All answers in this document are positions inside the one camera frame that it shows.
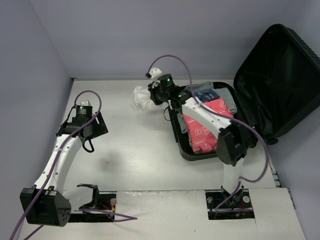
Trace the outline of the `clear plastic packet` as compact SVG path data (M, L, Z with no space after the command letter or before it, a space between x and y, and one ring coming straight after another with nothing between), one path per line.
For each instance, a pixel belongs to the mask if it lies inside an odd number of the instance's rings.
M133 110L136 113L153 113L163 109L162 105L156 105L151 100L151 93L147 88L136 86L133 90L133 100L131 103Z

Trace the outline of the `blue card packet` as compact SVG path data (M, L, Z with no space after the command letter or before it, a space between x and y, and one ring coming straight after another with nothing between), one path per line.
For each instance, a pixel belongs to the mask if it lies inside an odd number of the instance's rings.
M220 96L214 91L213 88L203 89L199 90L197 89L195 91L195 96L202 102L209 102L215 99L219 99Z

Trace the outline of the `grey garment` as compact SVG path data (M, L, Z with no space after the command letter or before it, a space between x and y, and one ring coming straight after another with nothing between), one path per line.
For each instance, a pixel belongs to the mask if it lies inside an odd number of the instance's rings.
M205 83L200 83L200 84L195 84L192 86L193 90L205 90L205 89L213 89L218 95L219 98L224 98L225 104L227 105L227 107L230 109L230 111L232 112L233 115L235 115L237 113L237 106L236 103L232 97L231 92L229 91L229 89L227 87L223 87L223 88L216 88L214 87L214 83L213 82L205 82ZM178 123L180 126L180 130L183 134L187 133L187 126L186 123L184 121L183 118L183 114L182 113L178 113L177 114L177 119L178 119Z

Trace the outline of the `pink patterned garment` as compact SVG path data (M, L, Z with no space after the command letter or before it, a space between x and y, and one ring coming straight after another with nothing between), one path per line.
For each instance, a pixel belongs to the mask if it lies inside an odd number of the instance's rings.
M218 114L233 117L223 97L204 103ZM201 123L183 114L183 119L190 138L190 146L194 153L210 153L217 148L218 139Z

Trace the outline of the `black hard-shell suitcase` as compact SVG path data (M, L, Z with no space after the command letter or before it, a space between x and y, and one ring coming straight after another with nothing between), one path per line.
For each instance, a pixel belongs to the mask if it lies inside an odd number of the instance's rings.
M291 28L270 26L228 90L236 118L255 127L269 145L320 105L320 59Z

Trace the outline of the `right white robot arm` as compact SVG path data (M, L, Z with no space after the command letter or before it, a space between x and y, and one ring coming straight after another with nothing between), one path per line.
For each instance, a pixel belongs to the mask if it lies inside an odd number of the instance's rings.
M216 138L216 156L223 163L221 200L227 206L239 201L243 163L252 144L251 135L238 119L219 114L189 90L175 85L170 74L153 67L145 74L151 80L147 86L151 100L156 104L168 103L177 112L193 118L207 128Z

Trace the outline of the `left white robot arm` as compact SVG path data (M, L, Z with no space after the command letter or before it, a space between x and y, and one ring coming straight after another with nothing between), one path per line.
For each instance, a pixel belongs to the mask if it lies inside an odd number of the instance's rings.
M71 190L65 182L80 149L93 153L92 140L108 133L102 114L93 113L89 100L74 105L75 116L66 120L56 134L56 143L45 169L32 187L20 193L25 219L32 225L65 226L72 212L100 204L97 185L80 183Z

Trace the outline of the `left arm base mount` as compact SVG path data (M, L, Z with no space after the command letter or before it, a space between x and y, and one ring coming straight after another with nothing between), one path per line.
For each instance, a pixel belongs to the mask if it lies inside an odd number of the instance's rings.
M116 192L101 192L97 203L89 203L82 206L82 209L90 209L90 211L74 211L69 218L69 223L112 223L115 220L113 215L108 215L94 210L105 210L114 212L115 201L117 199Z

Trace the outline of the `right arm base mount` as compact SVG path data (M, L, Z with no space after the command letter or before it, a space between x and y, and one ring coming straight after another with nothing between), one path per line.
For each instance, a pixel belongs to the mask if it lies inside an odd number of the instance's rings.
M230 200L216 207L227 197L220 191L206 191L205 200L207 216L210 221L214 220L242 220L254 219L251 197L248 189L239 190Z

